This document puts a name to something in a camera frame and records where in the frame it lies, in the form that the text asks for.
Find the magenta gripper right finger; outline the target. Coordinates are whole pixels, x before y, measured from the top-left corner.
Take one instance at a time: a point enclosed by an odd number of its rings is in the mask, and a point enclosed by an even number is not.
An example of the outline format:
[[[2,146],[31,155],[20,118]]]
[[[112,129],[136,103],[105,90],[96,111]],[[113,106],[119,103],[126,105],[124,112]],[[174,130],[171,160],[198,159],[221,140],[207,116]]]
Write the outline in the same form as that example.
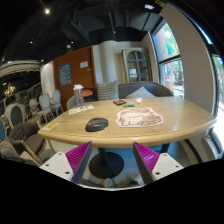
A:
[[[151,183],[152,171],[160,154],[137,142],[133,143],[133,154],[144,183]]]

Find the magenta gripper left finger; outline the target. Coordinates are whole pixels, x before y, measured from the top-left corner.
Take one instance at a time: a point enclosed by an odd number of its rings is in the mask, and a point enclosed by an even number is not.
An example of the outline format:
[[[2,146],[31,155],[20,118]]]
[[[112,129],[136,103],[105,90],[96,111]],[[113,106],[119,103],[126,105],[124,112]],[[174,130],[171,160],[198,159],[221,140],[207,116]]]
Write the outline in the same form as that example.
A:
[[[86,142],[66,153],[66,158],[73,171],[73,182],[79,184],[92,153],[92,142]]]

